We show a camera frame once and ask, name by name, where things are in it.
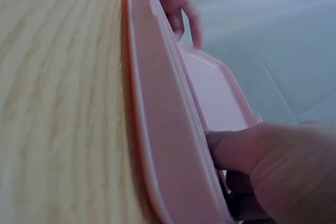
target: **pink plastic container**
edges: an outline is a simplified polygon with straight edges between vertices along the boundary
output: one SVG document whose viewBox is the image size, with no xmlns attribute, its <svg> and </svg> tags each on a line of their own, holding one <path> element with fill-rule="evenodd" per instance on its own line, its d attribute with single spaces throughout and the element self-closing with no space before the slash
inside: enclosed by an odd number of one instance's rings
<svg viewBox="0 0 336 224">
<path fill-rule="evenodd" d="M 135 120 L 150 200 L 164 223 L 235 223 L 204 130 L 258 123 L 230 70 L 178 45 L 159 0 L 127 0 Z"/>
</svg>

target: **pink lid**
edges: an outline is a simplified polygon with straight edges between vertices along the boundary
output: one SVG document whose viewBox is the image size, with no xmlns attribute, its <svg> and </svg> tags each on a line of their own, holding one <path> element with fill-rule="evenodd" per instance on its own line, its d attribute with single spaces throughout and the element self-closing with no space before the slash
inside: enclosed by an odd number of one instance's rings
<svg viewBox="0 0 336 224">
<path fill-rule="evenodd" d="M 148 193 L 164 223 L 235 223 L 204 131 L 258 122 L 231 72 L 178 46 L 159 0 L 127 0 L 138 136 Z"/>
</svg>

